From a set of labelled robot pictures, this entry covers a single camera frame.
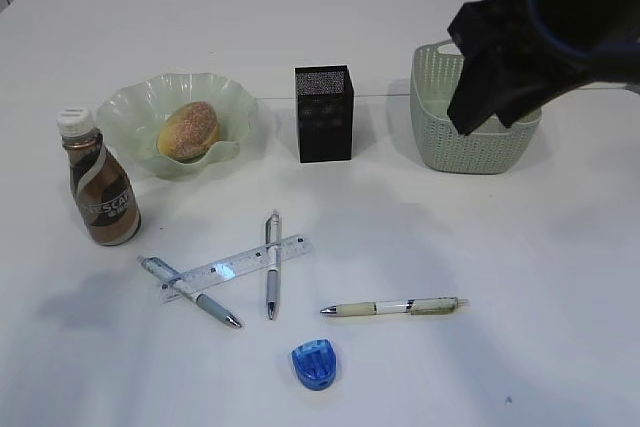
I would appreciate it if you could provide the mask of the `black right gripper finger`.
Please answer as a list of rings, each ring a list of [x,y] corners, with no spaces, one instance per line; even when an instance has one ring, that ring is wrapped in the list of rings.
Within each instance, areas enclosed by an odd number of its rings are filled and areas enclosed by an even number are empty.
[[[460,52],[463,55],[476,55],[490,44],[504,40],[518,21],[515,1],[465,2],[447,28]]]
[[[513,56],[502,47],[481,49],[464,59],[447,110],[459,134],[473,133],[492,116],[509,128],[530,115],[530,107],[514,84],[518,71],[513,66]]]

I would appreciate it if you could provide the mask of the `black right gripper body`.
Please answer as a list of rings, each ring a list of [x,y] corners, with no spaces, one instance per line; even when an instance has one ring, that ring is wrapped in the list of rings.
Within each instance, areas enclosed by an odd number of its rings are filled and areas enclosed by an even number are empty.
[[[518,21],[490,44],[513,56],[530,112],[591,82],[639,80],[639,0],[516,0]]]

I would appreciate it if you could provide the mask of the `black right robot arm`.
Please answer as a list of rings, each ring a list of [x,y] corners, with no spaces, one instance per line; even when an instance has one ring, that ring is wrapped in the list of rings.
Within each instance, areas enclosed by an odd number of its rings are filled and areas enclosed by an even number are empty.
[[[466,2],[448,33],[464,57],[447,110],[462,135],[593,82],[639,80],[639,0]]]

